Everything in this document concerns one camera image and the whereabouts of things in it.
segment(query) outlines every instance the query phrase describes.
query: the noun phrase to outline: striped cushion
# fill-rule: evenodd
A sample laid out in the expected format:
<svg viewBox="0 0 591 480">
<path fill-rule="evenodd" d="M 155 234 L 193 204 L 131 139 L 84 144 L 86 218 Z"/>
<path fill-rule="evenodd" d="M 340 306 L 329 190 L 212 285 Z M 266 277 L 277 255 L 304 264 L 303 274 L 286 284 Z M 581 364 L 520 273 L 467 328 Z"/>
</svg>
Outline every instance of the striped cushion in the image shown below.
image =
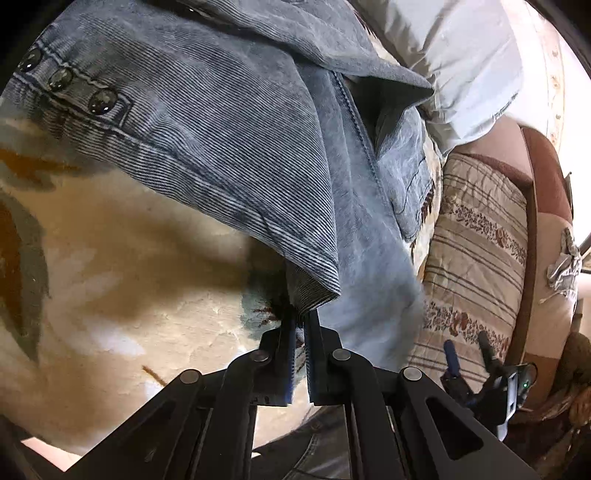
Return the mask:
<svg viewBox="0 0 591 480">
<path fill-rule="evenodd" d="M 488 377 L 478 347 L 481 330 L 504 359 L 524 285 L 525 207 L 524 195 L 503 174 L 450 155 L 425 267 L 427 314 L 409 361 L 435 382 L 446 369 L 445 340 L 454 341 L 475 391 Z"/>
</svg>

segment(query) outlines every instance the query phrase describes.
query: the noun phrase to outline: button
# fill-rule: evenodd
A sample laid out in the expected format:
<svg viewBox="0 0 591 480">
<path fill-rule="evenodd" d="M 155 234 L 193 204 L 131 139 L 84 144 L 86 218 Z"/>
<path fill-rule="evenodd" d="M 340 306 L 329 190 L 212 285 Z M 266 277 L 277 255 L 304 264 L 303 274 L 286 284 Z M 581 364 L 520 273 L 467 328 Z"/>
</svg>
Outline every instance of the button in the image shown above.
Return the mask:
<svg viewBox="0 0 591 480">
<path fill-rule="evenodd" d="M 43 53 L 38 48 L 34 48 L 29 50 L 28 53 L 22 58 L 21 62 L 18 64 L 18 69 L 23 72 L 29 72 L 30 70 L 34 69 L 41 58 L 43 57 Z"/>
<path fill-rule="evenodd" d="M 61 68 L 49 78 L 49 89 L 52 92 L 59 92 L 71 84 L 73 78 L 74 74 L 70 69 Z"/>
<path fill-rule="evenodd" d="M 95 115 L 102 115 L 117 103 L 117 94 L 113 90 L 99 90 L 91 98 L 88 110 Z"/>
</svg>

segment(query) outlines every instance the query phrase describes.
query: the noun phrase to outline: white fabric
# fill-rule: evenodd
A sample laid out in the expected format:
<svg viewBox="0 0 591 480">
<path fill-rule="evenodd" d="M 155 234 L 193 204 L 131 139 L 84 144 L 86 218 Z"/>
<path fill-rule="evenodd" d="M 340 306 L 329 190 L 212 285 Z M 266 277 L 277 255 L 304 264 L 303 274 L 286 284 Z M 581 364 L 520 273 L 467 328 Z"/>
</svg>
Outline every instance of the white fabric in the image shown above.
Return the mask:
<svg viewBox="0 0 591 480">
<path fill-rule="evenodd" d="M 435 95 L 427 128 L 447 155 L 487 133 L 519 92 L 521 57 L 499 0 L 350 0 Z"/>
</svg>

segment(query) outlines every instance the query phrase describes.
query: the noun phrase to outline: gray cloth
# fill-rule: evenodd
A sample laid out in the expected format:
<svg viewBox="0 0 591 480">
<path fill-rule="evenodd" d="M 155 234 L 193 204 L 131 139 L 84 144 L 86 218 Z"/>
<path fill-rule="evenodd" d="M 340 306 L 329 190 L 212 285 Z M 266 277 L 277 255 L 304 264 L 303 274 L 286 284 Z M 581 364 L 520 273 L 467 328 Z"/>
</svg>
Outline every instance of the gray cloth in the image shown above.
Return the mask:
<svg viewBox="0 0 591 480">
<path fill-rule="evenodd" d="M 560 294 L 571 301 L 576 301 L 577 278 L 581 268 L 583 268 L 583 259 L 579 247 L 574 243 L 570 228 L 565 228 L 560 237 L 560 255 L 546 271 L 548 286 L 554 290 L 551 296 Z M 540 303 L 544 303 L 548 298 L 540 300 Z"/>
<path fill-rule="evenodd" d="M 40 63 L 15 72 L 7 102 L 83 157 L 274 248 L 300 312 L 340 295 L 321 323 L 400 367 L 422 299 L 395 213 L 417 214 L 428 172 L 398 131 L 420 130 L 411 107 L 432 89 L 382 61 L 342 0 L 76 0 L 35 47 Z M 72 81 L 52 90 L 60 68 Z M 396 185 L 341 74 L 382 79 L 376 147 Z M 94 115 L 104 89 L 117 102 Z"/>
</svg>

